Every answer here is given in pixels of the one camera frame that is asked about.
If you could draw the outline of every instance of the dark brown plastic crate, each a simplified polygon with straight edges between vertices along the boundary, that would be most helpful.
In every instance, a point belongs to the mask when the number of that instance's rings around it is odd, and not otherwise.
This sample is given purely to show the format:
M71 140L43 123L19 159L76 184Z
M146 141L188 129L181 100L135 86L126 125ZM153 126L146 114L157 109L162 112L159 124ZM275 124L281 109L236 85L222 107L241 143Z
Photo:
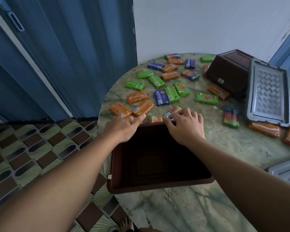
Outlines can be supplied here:
M108 191L120 194L212 183L213 176L163 122L141 124L133 137L112 151Z
M238 49L218 54L207 70L206 77L236 100L243 100L246 98L252 58L254 57Z

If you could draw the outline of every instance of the round table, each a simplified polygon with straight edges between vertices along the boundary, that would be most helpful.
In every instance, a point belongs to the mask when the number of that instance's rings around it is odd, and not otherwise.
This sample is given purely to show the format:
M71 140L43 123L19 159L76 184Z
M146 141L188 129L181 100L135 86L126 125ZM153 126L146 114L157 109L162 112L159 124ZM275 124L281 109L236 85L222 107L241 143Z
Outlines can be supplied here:
M184 53L182 59L195 59L196 67L193 71L202 75L203 65L200 57L206 54ZM149 62L167 64L164 57L153 59L136 66L124 74L110 89L102 104L99 120L98 134L104 129L106 122L115 115L109 111L109 107L116 102L123 103L133 110L139 103L127 102L127 95L136 90L125 88L127 80L137 80L137 73L149 70ZM178 65L178 72L184 70L184 65ZM153 70L160 76L161 72ZM206 88L212 83L202 77L192 82L185 77L166 81L166 86L172 86L174 82L184 81L190 91L190 95L182 97L181 101L170 105L156 106L153 92L156 89L147 79L140 79L146 83L145 91L150 95L150 100L155 107L147 113L149 116L163 116L176 106L189 107L191 110L201 113L204 117L204 132L206 139L216 147L258 168L265 169L270 166L290 160L290 147L281 141L265 136L248 129L248 122L240 117L240 128L233 129L223 125L223 108L238 109L245 113L245 104L235 101L233 98L226 101L219 100L218 105L198 103L194 100L197 92L207 93ZM104 163L105 172L109 172L110 157ZM191 232L191 231L255 231L251 224L232 204L224 194L217 182L205 185L164 188L150 191L140 191L116 195L119 203L130 216L135 225L152 227L165 232Z

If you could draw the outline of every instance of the foot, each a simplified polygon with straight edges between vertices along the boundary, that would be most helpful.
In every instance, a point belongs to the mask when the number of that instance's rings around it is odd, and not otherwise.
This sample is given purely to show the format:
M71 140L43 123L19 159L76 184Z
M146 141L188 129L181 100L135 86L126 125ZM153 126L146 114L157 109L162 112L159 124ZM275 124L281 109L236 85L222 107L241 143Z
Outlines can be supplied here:
M125 218L122 220L120 224L120 232L126 232L127 230L134 230L133 229L133 222L130 220L130 218Z

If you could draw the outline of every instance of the silver plastic tray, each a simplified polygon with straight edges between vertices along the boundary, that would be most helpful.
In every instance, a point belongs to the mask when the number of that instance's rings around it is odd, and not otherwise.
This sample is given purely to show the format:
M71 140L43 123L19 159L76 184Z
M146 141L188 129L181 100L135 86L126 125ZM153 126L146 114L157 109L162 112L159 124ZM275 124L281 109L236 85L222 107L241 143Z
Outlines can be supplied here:
M290 183L290 160L269 168L268 172Z
M290 126L287 71L257 58L251 60L247 90L247 118Z

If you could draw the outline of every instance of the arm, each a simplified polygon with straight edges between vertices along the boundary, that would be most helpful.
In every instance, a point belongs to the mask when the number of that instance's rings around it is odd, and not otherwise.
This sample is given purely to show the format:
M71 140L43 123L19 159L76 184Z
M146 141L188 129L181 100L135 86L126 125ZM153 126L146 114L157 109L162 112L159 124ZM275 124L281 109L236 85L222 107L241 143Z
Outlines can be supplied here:
M182 110L165 123L170 134L190 149L258 231L290 231L290 184L219 150L204 137L201 114Z
M132 137L144 118L118 116L108 122L96 140L0 208L0 231L67 231L107 156Z

